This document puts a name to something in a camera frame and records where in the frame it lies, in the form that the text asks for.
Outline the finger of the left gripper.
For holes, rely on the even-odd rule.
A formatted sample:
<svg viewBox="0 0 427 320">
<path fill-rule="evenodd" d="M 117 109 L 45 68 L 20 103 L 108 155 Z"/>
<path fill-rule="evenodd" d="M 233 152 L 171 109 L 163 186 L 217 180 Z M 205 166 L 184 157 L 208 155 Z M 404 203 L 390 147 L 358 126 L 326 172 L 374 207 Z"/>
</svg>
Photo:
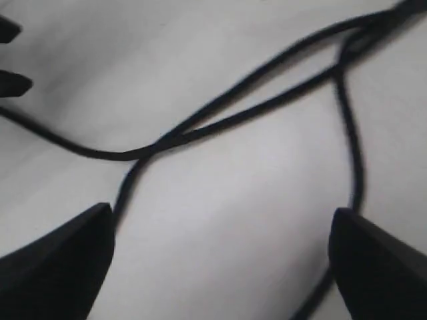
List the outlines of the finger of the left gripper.
<svg viewBox="0 0 427 320">
<path fill-rule="evenodd" d="M 20 97 L 32 86 L 32 80 L 24 75 L 5 70 L 0 71 L 0 98 Z"/>
<path fill-rule="evenodd" d="M 0 16 L 0 44 L 12 42 L 21 33 L 21 30 L 22 27 L 18 23 Z"/>
</svg>

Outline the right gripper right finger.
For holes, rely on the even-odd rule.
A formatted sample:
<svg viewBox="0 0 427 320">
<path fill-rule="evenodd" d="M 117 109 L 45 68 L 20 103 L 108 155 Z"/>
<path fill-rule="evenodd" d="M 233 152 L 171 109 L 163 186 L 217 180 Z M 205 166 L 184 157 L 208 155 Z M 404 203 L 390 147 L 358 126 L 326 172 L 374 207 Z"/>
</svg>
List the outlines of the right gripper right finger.
<svg viewBox="0 0 427 320">
<path fill-rule="evenodd" d="M 349 208 L 334 213 L 328 257 L 353 319 L 425 319 L 426 256 Z"/>
</svg>

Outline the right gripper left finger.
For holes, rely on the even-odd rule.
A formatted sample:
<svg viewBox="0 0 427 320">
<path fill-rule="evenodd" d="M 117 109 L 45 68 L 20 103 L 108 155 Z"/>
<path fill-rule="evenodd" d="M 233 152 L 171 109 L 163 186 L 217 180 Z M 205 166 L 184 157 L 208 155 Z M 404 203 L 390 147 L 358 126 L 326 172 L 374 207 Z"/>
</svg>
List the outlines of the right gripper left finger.
<svg viewBox="0 0 427 320">
<path fill-rule="evenodd" d="M 1 258 L 2 319 L 86 319 L 115 249 L 111 207 L 98 203 Z"/>
</svg>

